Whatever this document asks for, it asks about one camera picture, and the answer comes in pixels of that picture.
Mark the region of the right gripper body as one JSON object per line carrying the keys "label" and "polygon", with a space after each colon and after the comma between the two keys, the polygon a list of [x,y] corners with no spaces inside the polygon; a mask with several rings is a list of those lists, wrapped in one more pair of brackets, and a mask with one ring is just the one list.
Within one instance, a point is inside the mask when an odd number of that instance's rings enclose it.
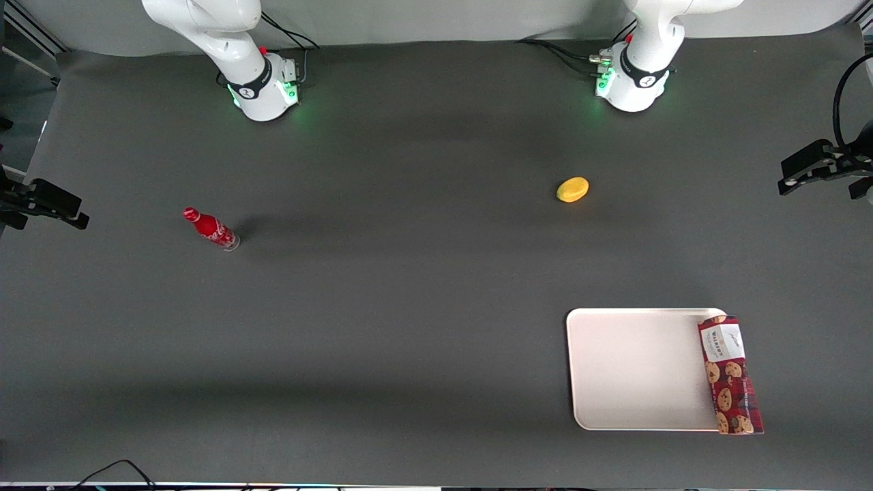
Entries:
{"label": "right gripper body", "polygon": [[24,230],[30,209],[31,184],[1,179],[1,224],[3,227]]}

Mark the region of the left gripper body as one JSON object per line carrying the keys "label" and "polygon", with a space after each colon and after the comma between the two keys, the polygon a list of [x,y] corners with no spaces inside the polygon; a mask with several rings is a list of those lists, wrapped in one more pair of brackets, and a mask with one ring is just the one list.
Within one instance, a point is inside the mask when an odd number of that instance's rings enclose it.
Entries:
{"label": "left gripper body", "polygon": [[872,121],[868,121],[853,142],[845,143],[842,127],[835,123],[835,137],[839,152],[836,168],[838,178],[859,177],[849,184],[848,192],[852,200],[871,200],[872,190]]}

